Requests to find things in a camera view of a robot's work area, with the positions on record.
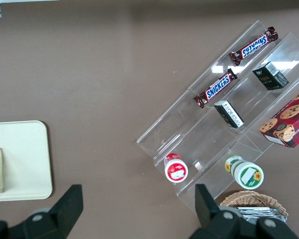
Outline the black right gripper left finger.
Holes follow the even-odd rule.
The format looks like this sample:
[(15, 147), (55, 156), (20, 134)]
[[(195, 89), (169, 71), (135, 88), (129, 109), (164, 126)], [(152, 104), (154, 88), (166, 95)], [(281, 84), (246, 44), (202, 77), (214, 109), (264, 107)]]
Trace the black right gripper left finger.
[(12, 239), (65, 239), (83, 211), (82, 185), (72, 185), (48, 211), (11, 228)]

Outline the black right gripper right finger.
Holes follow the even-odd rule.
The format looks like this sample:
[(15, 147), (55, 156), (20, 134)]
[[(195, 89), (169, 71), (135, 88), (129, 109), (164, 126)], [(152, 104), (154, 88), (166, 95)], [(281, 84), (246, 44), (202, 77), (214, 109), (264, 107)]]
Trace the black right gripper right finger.
[(237, 214), (220, 210), (204, 184), (195, 185), (195, 209), (201, 224), (191, 239), (240, 239), (241, 221)]

